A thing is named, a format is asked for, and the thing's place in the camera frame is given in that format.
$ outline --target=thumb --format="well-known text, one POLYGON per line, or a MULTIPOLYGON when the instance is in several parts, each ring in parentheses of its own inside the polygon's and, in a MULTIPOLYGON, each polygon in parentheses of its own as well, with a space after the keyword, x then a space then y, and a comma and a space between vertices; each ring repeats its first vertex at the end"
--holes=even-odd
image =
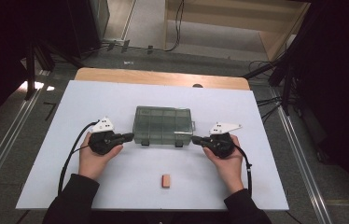
POLYGON ((83 147, 88 145, 88 143, 90 142, 91 135, 92 133, 87 132, 87 135, 85 135, 85 138, 84 138, 84 142, 82 142, 83 147))
POLYGON ((113 147, 110 152, 108 152, 107 154, 105 154, 105 158, 106 158, 106 161, 110 161, 111 159, 113 159, 114 157, 116 157, 120 152, 121 150, 124 148, 123 145, 118 145, 118 146, 115 146, 113 147))
POLYGON ((215 160, 217 160, 215 153, 213 153, 208 147, 204 147, 203 152, 210 161, 215 162, 215 160))

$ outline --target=black cable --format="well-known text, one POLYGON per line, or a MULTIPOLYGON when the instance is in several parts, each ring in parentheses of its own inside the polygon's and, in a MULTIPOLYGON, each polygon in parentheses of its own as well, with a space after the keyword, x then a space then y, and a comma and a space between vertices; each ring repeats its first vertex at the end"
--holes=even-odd
POLYGON ((85 126, 85 128, 84 128, 84 129, 81 131, 81 133, 78 135, 78 138, 77 138, 76 142, 73 144, 73 147, 72 147, 72 149, 70 150, 69 156, 67 157, 67 160, 66 160, 66 162, 64 163, 64 166, 63 166, 62 171, 61 171, 61 177, 60 177, 60 179, 59 179, 59 186, 58 186, 58 195, 62 192, 64 175, 66 174, 67 166, 69 165, 69 161, 70 161, 70 159, 72 158, 72 155, 73 155, 76 151, 78 151, 78 150, 80 150, 80 149, 83 148, 83 147, 81 147, 81 148, 75 150, 75 148, 76 148, 76 146, 77 146, 77 144, 78 144, 79 139, 81 138, 82 134, 83 134, 90 126, 95 125, 95 124, 97 124, 98 122, 99 122, 99 121, 92 122, 92 123, 90 123, 89 125, 85 126))
POLYGON ((250 194, 250 197, 251 197, 252 192, 253 192, 253 185, 251 182, 251 166, 252 166, 252 164, 250 164, 250 162, 248 161, 246 153, 244 152, 244 150, 241 149, 240 147, 236 146, 235 144, 233 144, 233 145, 239 150, 239 152, 242 154, 242 156, 244 156, 244 160, 246 162, 246 171, 247 171, 247 185, 248 185, 247 190, 248 190, 248 193, 250 194))
POLYGON ((30 210, 26 210, 15 224, 20 224, 23 221, 23 219, 28 215, 29 212, 30 212, 30 210))
POLYGON ((260 104, 260 103, 266 103, 266 102, 278 102, 278 101, 281 101, 282 100, 282 97, 281 96, 276 96, 276 97, 273 97, 271 99, 267 99, 267 100, 258 100, 256 101, 257 104, 260 104))
POLYGON ((277 102, 277 101, 265 102, 265 103, 258 104, 258 106, 270 105, 270 104, 273 104, 273 103, 276 103, 276 102, 277 102))
POLYGON ((267 116, 270 116, 270 114, 279 107, 280 105, 276 105, 272 110, 270 110, 268 113, 266 113, 265 115, 263 115, 261 118, 264 119, 267 116))
MULTIPOLYGON (((176 12, 176 16, 175 16, 176 41, 174 43, 174 46, 171 49, 147 49, 147 48, 140 48, 140 47, 121 46, 119 44, 114 44, 113 47, 122 48, 122 49, 145 49, 149 51, 167 51, 167 52, 172 51, 180 45, 181 21, 183 20, 183 12, 184 12, 184 0, 181 1, 176 12)), ((100 49, 91 50, 85 53, 95 52, 102 49, 108 49, 111 43, 103 43, 103 44, 108 44, 108 46, 103 46, 100 49)))
POLYGON ((291 215, 288 211, 286 211, 286 213, 287 213, 290 217, 292 217, 296 222, 302 224, 298 219, 296 219, 296 218, 295 218, 293 215, 291 215))
POLYGON ((267 100, 267 101, 259 101, 257 102, 258 105, 260 104, 265 104, 265 103, 274 103, 274 102, 281 102, 282 99, 281 98, 277 98, 277 99, 271 99, 271 100, 267 100))
POLYGON ((75 154, 75 152, 80 151, 84 147, 81 147, 81 148, 78 148, 78 149, 74 150, 72 154, 75 154))
MULTIPOLYGON (((262 62, 262 63, 268 63, 268 64, 271 66, 271 70, 273 71, 273 65, 271 64, 271 62, 262 62)), ((266 77, 269 77, 269 76, 270 76, 270 74, 266 74, 265 72, 263 72, 262 75, 264 75, 264 76, 266 76, 266 77)))
POLYGON ((297 89, 297 79, 295 77, 292 78, 291 80, 291 85, 290 85, 290 95, 293 96, 292 98, 289 99, 293 99, 293 102, 289 102, 289 105, 293 105, 293 110, 294 112, 296 112, 300 117, 302 116, 301 114, 301 102, 300 102, 300 95, 298 93, 298 89, 297 89))
POLYGON ((183 12, 184 12, 184 0, 181 1, 180 6, 178 7, 177 12, 175 14, 175 30, 176 30, 176 34, 177 34, 176 41, 174 43, 174 46, 171 49, 166 49, 165 51, 172 51, 180 45, 180 36, 181 36, 180 29, 181 29, 181 21, 183 20, 183 12), (178 22, 178 14, 180 12, 180 9, 181 9, 180 22, 178 22))
POLYGON ((265 122, 267 121, 267 119, 271 116, 271 114, 273 114, 273 112, 272 113, 270 113, 268 116, 267 116, 267 118, 265 118, 265 120, 264 121, 262 121, 262 125, 264 125, 265 124, 265 122))
POLYGON ((248 70, 249 70, 249 72, 251 72, 251 65, 253 64, 253 63, 266 63, 266 61, 252 61, 252 62, 250 62, 249 63, 249 65, 248 65, 248 70))

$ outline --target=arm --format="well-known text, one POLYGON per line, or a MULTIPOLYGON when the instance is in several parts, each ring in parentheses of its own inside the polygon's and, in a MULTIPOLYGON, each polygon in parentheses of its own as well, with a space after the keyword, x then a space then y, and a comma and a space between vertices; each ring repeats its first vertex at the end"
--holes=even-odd
MULTIPOLYGON (((231 136, 235 145, 239 146, 239 140, 235 135, 231 136)), ((207 158, 216 166, 218 174, 224 181, 231 196, 224 203, 230 212, 231 223, 271 223, 267 215, 256 207, 247 189, 242 182, 243 156, 238 150, 225 159, 220 159, 207 147, 203 148, 207 158)))
POLYGON ((78 175, 72 174, 62 193, 55 198, 44 216, 43 223, 90 223, 93 198, 99 188, 96 182, 107 163, 122 150, 116 146, 104 156, 87 147, 91 134, 87 133, 79 152, 78 175))

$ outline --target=metal rail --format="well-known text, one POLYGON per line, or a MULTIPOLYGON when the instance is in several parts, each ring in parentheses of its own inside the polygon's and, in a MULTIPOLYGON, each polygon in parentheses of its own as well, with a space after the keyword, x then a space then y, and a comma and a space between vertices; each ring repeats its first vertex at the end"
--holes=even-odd
POLYGON ((3 138, 0 144, 0 168, 2 167, 12 146, 14 145, 14 142, 17 139, 17 136, 20 133, 23 127, 23 124, 25 123, 25 121, 30 115, 30 112, 35 106, 35 102, 37 101, 37 98, 40 95, 40 92, 41 92, 41 89, 36 90, 29 101, 24 101, 22 103, 21 109, 18 112, 17 117, 14 119, 5 137, 3 138))
MULTIPOLYGON (((273 97, 280 96, 277 89, 272 88, 271 91, 273 97)), ((316 212, 317 219, 321 224, 331 224, 332 220, 328 213, 325 201, 320 193, 316 181, 314 180, 314 175, 308 165, 305 155, 303 154, 300 141, 294 131, 291 119, 286 115, 282 107, 279 107, 278 111, 279 117, 287 134, 288 142, 291 145, 291 149, 293 150, 297 165, 299 166, 303 182, 305 183, 306 189, 308 190, 312 206, 314 207, 314 211, 316 212)))

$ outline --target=black stand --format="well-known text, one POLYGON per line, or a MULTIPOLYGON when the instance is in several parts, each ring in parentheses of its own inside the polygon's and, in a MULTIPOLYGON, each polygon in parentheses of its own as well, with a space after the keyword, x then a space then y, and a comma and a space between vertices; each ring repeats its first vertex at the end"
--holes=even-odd
POLYGON ((25 101, 30 100, 33 93, 35 92, 35 56, 38 62, 40 63, 42 69, 52 71, 52 69, 55 66, 55 63, 49 55, 50 52, 58 54, 59 56, 67 60, 69 63, 74 65, 76 68, 84 67, 84 64, 75 60, 73 57, 67 55, 57 47, 51 45, 48 41, 41 39, 38 39, 36 41, 30 41, 26 53, 26 70, 28 74, 28 85, 25 101))
POLYGON ((307 16, 305 17, 305 21, 302 23, 299 33, 297 34, 296 38, 294 39, 290 47, 286 50, 286 52, 281 57, 274 60, 273 62, 266 64, 260 67, 259 69, 242 76, 246 79, 249 79, 251 77, 255 77, 275 67, 273 73, 268 79, 268 82, 270 86, 278 86, 280 82, 283 80, 283 78, 286 78, 285 86, 283 90, 283 96, 282 96, 282 103, 281 103, 281 106, 285 110, 286 115, 288 115, 287 108, 288 108, 288 99, 290 97, 291 81, 295 75, 294 73, 295 56, 297 55, 297 51, 300 48, 300 46, 304 45, 304 42, 307 38, 307 35, 309 34, 309 31, 313 27, 314 22, 321 15, 321 12, 324 10, 326 5, 327 3, 324 3, 324 4, 311 3, 310 9, 307 13, 307 16))

